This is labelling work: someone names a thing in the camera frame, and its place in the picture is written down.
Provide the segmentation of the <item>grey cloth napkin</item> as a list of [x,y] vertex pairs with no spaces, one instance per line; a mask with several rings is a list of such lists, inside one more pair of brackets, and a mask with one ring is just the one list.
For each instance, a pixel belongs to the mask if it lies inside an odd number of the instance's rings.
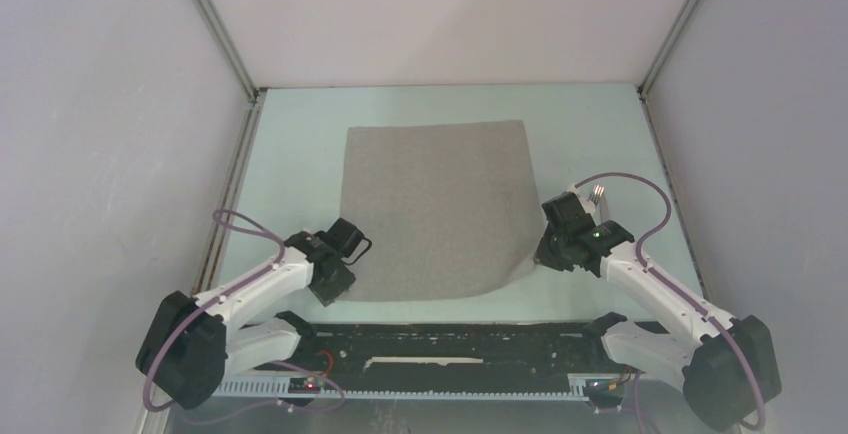
[[466,298],[522,279],[544,230],[525,125],[352,128],[340,213],[373,243],[353,301]]

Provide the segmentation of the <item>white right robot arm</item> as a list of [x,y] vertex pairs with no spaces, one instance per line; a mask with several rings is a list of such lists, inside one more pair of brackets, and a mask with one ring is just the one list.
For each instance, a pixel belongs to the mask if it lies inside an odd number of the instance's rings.
[[575,190],[543,203],[546,228],[536,264],[577,268],[618,287],[662,326],[657,334],[610,312],[589,328],[585,365],[606,372],[625,364],[682,393],[708,427],[725,431],[781,394],[771,332],[759,318],[739,318],[697,296],[646,255],[620,224],[594,220],[596,204]]

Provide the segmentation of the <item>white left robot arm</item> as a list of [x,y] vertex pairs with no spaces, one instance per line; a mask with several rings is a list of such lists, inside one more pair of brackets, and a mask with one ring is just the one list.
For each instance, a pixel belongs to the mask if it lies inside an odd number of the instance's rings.
[[334,303],[356,280],[352,266],[373,242],[339,218],[326,230],[288,238],[233,210],[213,212],[232,231],[272,242],[277,250],[235,280],[194,295],[175,291],[160,303],[135,360],[145,376],[144,407],[160,412],[178,405],[194,409],[230,375],[265,364],[304,370],[316,357],[316,331],[291,311],[262,323],[255,318],[284,297],[310,292],[323,306]]

